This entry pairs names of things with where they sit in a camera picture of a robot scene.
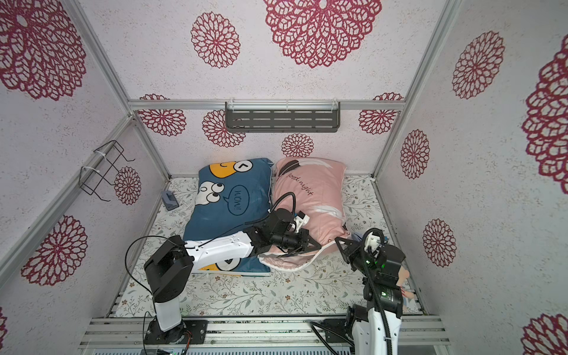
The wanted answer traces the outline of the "blue cartoon pillowcase pillow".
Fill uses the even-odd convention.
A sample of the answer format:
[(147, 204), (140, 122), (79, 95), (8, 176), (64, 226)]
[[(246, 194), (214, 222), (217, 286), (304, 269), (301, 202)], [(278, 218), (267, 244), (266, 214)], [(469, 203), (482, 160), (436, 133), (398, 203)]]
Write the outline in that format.
[(266, 217), (271, 207), (273, 163), (268, 158), (210, 164), (199, 173), (195, 208), (186, 225), (183, 241), (195, 257), (196, 269), (229, 272), (235, 275), (266, 276), (269, 267), (257, 257), (228, 251), (226, 258), (210, 259), (207, 265), (197, 252), (219, 244), (221, 238), (241, 233), (247, 222)]

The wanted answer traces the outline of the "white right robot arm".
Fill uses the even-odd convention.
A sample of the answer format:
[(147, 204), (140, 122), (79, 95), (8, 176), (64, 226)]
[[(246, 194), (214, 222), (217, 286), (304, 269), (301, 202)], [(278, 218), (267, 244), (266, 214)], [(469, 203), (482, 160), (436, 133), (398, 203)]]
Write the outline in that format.
[(383, 238), (335, 240), (343, 260), (362, 273), (367, 306), (348, 309), (346, 331), (357, 354), (397, 354), (402, 327), (402, 290), (397, 285), (405, 254)]

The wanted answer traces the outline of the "pink good night pillow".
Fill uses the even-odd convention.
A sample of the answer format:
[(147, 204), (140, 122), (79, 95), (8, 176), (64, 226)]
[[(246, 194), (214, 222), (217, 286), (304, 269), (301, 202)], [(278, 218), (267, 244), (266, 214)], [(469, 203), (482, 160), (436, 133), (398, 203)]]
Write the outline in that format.
[(335, 239), (350, 237), (342, 200), (345, 173), (345, 164), (324, 158), (284, 158), (276, 163), (273, 199), (286, 192), (295, 194), (296, 211), (309, 216), (305, 228), (321, 249), (286, 257), (273, 246), (258, 257), (260, 263), (280, 272), (298, 272), (318, 257), (337, 251)]

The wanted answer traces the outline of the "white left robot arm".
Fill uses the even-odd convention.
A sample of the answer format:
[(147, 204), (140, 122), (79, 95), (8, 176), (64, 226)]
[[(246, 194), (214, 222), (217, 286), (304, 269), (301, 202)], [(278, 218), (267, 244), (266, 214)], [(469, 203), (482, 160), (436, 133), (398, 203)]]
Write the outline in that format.
[(176, 235), (167, 238), (144, 264), (146, 280), (155, 306), (144, 345), (181, 344), (190, 336), (180, 313), (180, 294), (194, 270), (229, 259), (266, 254), (273, 246), (284, 257), (295, 257), (322, 248), (304, 226), (309, 216), (276, 209), (254, 223), (247, 223), (231, 235), (209, 241), (183, 241)]

